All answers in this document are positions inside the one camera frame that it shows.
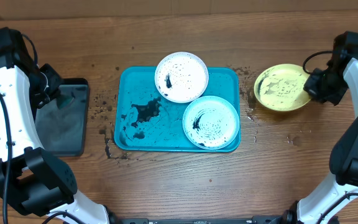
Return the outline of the yellow-green plate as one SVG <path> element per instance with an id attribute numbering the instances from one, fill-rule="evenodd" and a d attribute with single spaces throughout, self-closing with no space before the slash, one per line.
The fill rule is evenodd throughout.
<path id="1" fill-rule="evenodd" d="M 310 100 L 303 87 L 309 75 L 301 66 L 284 63 L 264 70 L 254 83 L 254 95 L 264 107 L 280 112 L 297 110 Z"/>

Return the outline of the light blue plate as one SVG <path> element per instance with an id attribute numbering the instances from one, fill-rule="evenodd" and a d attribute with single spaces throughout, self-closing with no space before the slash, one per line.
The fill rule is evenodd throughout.
<path id="1" fill-rule="evenodd" d="M 234 142 L 240 131 L 240 120 L 235 107 L 224 98 L 202 96 L 187 106 L 182 126 L 192 144 L 215 151 Z"/>

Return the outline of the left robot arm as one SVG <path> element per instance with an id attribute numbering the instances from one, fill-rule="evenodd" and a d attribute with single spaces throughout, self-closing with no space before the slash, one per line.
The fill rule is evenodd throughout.
<path id="1" fill-rule="evenodd" d="M 79 191 L 63 156 L 85 147 L 90 89 L 39 65 L 30 39 L 0 29 L 0 197 L 2 208 L 64 223 L 118 223 L 107 206 Z"/>

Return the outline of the dark green sponge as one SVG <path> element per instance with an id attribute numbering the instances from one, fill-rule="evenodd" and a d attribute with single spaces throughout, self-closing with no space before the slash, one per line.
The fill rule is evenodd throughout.
<path id="1" fill-rule="evenodd" d="M 56 105 L 58 109 L 63 109 L 64 107 L 68 106 L 72 101 L 74 100 L 74 97 L 68 96 L 68 95 L 60 95 L 56 98 Z"/>

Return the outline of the white plate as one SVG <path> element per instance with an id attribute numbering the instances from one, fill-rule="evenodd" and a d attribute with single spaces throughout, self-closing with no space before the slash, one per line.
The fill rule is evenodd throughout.
<path id="1" fill-rule="evenodd" d="M 205 63 L 195 54 L 175 52 L 158 63 L 154 81 L 165 99 L 174 103 L 188 103 L 204 93 L 209 72 Z"/>

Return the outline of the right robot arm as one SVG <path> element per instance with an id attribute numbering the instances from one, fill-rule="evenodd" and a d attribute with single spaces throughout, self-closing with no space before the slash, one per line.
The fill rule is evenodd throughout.
<path id="1" fill-rule="evenodd" d="M 336 214 L 358 197 L 358 33 L 338 35 L 329 54 L 327 68 L 310 72 L 303 89 L 313 100 L 334 105 L 349 91 L 355 120 L 333 147 L 326 178 L 275 223 L 337 223 Z"/>

